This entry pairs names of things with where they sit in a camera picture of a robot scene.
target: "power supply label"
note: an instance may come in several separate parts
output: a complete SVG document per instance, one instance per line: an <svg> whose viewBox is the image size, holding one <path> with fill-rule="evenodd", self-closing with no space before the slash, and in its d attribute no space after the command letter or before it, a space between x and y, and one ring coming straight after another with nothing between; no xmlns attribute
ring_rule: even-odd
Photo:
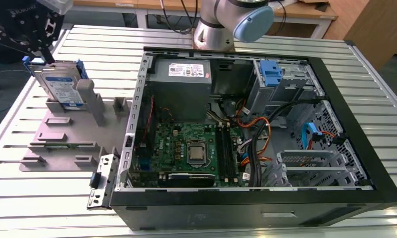
<svg viewBox="0 0 397 238"><path fill-rule="evenodd" d="M204 77L203 64L172 63L169 65L169 76L175 77Z"/></svg>
<svg viewBox="0 0 397 238"><path fill-rule="evenodd" d="M45 77L45 83L57 101L67 109L79 109L83 106L83 99L75 89L72 78Z"/></svg>

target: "black case frame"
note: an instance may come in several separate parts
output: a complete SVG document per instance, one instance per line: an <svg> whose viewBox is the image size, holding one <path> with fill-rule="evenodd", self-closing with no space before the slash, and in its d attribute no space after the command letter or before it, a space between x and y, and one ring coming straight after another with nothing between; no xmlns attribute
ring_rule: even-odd
<svg viewBox="0 0 397 238"><path fill-rule="evenodd" d="M145 47L145 51L179 58L177 53L215 51ZM345 130L375 190L124 192L112 193L111 206L132 230L221 229L328 226L365 211L397 205L397 188L357 123L320 58L244 52L247 56L303 59L309 62L320 86Z"/></svg>

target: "slotted metal table surface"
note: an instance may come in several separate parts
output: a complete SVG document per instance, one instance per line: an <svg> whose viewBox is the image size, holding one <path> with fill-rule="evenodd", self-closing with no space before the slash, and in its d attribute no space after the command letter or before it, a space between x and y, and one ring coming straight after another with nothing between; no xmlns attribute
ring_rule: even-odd
<svg viewBox="0 0 397 238"><path fill-rule="evenodd" d="M105 100L132 98L143 47L191 48L169 30L76 25L55 58L85 62ZM320 57L397 186L397 98L359 50L343 41L264 37L237 51ZM397 237L397 206L327 228L133 232L113 211L88 211L91 172L21 172L19 161L45 115L45 93L32 78L0 126L0 237Z"/></svg>

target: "table leg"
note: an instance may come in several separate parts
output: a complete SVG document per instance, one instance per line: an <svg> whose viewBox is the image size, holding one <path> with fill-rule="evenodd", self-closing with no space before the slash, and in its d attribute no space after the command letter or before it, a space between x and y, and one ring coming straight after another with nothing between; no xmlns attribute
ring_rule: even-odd
<svg viewBox="0 0 397 238"><path fill-rule="evenodd" d="M139 28L148 28L148 11L147 9L136 9Z"/></svg>
<svg viewBox="0 0 397 238"><path fill-rule="evenodd" d="M328 30L329 24L332 21L329 20L321 20L319 21L319 24L313 30L311 38L323 39L325 32Z"/></svg>

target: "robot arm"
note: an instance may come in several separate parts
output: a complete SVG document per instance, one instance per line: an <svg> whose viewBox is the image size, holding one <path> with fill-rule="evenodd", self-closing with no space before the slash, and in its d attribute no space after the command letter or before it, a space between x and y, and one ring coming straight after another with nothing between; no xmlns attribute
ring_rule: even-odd
<svg viewBox="0 0 397 238"><path fill-rule="evenodd" d="M195 31L199 49L228 51L233 37L243 42L256 41L273 23L269 0L205 0L200 23Z"/></svg>
<svg viewBox="0 0 397 238"><path fill-rule="evenodd" d="M37 0L0 0L0 44L55 62L51 50L64 17Z"/></svg>

